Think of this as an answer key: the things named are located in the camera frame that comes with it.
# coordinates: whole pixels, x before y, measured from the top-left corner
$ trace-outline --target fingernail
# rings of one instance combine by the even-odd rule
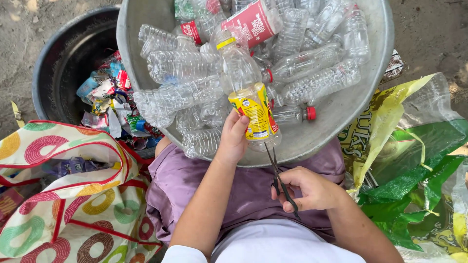
[[[248,118],[247,116],[244,115],[244,116],[241,117],[241,122],[242,122],[243,124],[248,124],[248,123],[249,123],[249,118]]]
[[[293,205],[289,202],[285,202],[285,212],[291,213],[293,211]]]

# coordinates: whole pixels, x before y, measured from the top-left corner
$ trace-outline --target black bucket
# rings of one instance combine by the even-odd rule
[[[91,111],[76,91],[118,49],[119,10],[116,5],[89,11],[65,24],[49,39],[32,78],[32,98],[39,119],[80,125],[84,112]],[[154,149],[137,153],[150,158]]]

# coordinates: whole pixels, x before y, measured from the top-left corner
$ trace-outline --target person's left hand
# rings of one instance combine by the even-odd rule
[[[247,116],[240,117],[236,110],[232,110],[224,123],[221,142],[214,160],[224,164],[234,165],[242,159],[249,145],[245,138],[245,130],[249,125]]]

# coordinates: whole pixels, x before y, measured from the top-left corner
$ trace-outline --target black scissors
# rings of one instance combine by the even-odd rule
[[[279,183],[281,184],[281,188],[283,189],[283,192],[286,196],[286,201],[288,201],[289,203],[292,204],[292,207],[294,208],[294,216],[297,218],[297,220],[300,221],[300,217],[299,215],[297,214],[298,212],[298,208],[297,208],[297,205],[296,203],[293,201],[293,199],[291,198],[291,196],[289,195],[288,193],[288,189],[286,188],[286,185],[283,183],[283,181],[281,181],[281,177],[279,177],[279,172],[278,172],[278,163],[276,162],[276,153],[275,153],[275,148],[273,148],[273,159],[271,158],[271,155],[270,155],[270,151],[268,150],[268,147],[265,144],[265,148],[266,148],[266,152],[268,153],[268,157],[270,158],[270,161],[271,161],[271,166],[273,166],[273,171],[275,173],[274,177],[273,177],[273,183],[272,185],[275,187],[276,189],[276,194],[279,196],[280,194],[280,191],[279,191],[279,187],[278,187],[278,181]]]

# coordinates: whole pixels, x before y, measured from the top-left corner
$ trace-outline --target yellow bottle label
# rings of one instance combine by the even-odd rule
[[[261,82],[256,83],[255,86],[261,88],[256,89],[256,95],[259,98],[259,103],[252,99],[238,97],[235,92],[229,96],[229,101],[236,109],[239,115],[246,115],[249,117],[250,123],[245,131],[247,140],[261,140],[269,136],[268,130],[273,134],[278,131],[278,125],[273,119],[270,106],[268,104],[268,96],[266,94],[265,85]]]

